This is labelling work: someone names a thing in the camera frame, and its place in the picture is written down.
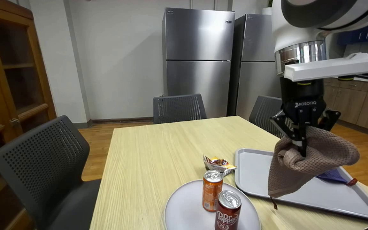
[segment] white tray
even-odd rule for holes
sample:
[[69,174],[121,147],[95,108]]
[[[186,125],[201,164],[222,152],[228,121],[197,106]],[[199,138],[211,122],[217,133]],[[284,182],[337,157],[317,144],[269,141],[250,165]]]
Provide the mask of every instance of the white tray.
[[[268,174],[273,152],[239,149],[235,152],[235,183],[249,195],[269,198]],[[352,177],[342,167],[340,175]],[[347,186],[313,178],[298,191],[276,200],[368,219],[368,195],[359,185]]]
[[[235,192],[241,198],[238,230],[260,230],[257,211],[239,189],[223,183],[222,190]],[[168,230],[214,230],[215,212],[202,206],[203,180],[195,180],[175,190],[165,205],[164,221]]]

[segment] chair backrest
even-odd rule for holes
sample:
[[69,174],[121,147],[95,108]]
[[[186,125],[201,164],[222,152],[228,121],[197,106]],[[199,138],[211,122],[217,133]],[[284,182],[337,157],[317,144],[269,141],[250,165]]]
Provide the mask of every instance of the chair backrest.
[[[249,122],[279,138],[282,138],[283,134],[269,120],[270,117],[281,111],[281,106],[282,99],[280,98],[271,96],[258,96],[254,108],[252,109],[251,116],[249,117]],[[292,121],[287,119],[286,125],[289,128],[292,128]]]
[[153,102],[155,124],[206,119],[203,98],[199,93],[159,96]]
[[67,116],[38,126],[0,148],[0,174],[43,228],[53,208],[82,183],[89,144]]

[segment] soda can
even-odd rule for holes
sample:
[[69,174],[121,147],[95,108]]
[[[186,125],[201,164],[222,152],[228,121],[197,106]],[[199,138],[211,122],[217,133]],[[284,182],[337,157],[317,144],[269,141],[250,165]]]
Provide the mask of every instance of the soda can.
[[218,171],[209,170],[203,178],[203,208],[207,211],[216,211],[218,194],[222,191],[222,175]]
[[236,230],[240,212],[241,198],[229,190],[220,192],[215,215],[215,230]]

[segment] chair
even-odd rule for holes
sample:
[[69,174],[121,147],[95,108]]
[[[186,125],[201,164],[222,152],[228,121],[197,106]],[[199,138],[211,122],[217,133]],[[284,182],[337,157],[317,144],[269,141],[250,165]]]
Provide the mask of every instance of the chair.
[[[282,138],[283,134],[269,120],[271,116],[274,116],[281,111],[281,106],[282,100],[280,98],[271,96],[258,96],[249,117],[249,122],[279,138]],[[286,125],[289,128],[292,128],[292,121],[287,119]]]
[[201,94],[160,96],[153,100],[154,123],[183,122],[206,119]]
[[81,179],[89,149],[64,115],[0,148],[0,174],[38,230],[89,229],[101,182]]

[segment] wooden floor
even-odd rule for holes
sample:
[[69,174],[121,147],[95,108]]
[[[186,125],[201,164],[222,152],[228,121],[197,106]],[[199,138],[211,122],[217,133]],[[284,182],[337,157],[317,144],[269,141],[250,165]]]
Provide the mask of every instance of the wooden floor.
[[[152,122],[94,124],[91,128],[79,129],[90,145],[90,155],[86,162],[82,179],[94,180],[102,177],[114,128],[148,124],[152,124]],[[359,149],[361,156],[359,162],[344,168],[351,176],[368,185],[368,134],[338,124],[333,127],[332,132],[352,142]]]

